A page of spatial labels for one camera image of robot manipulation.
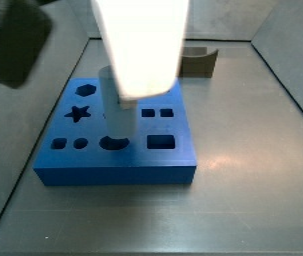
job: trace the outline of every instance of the metal table surface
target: metal table surface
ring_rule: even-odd
[[[249,43],[186,44],[219,48],[212,79],[181,80],[192,185],[44,187],[30,159],[0,220],[0,255],[303,253],[303,114]],[[73,77],[106,64],[90,41]]]

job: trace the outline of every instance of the black object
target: black object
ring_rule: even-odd
[[[9,1],[0,20],[0,83],[13,88],[23,84],[50,29],[34,1]]]
[[[49,4],[54,2],[56,0],[37,0],[38,5]]]
[[[207,54],[207,47],[184,47],[180,77],[212,77],[219,50]]]

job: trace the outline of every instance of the star-shaped hole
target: star-shaped hole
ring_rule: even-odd
[[[68,113],[64,117],[72,117],[73,123],[77,123],[82,117],[89,117],[90,114],[86,112],[89,106],[85,106],[82,108],[77,108],[73,106],[70,108],[70,113]]]

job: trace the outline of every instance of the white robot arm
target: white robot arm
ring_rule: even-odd
[[[178,68],[188,0],[90,0],[122,101],[164,94]]]

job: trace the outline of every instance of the circular hole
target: circular hole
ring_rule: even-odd
[[[84,138],[76,139],[76,140],[73,141],[73,147],[74,147],[76,149],[82,149],[82,148],[86,147],[86,145],[88,145],[88,140],[84,139]]]

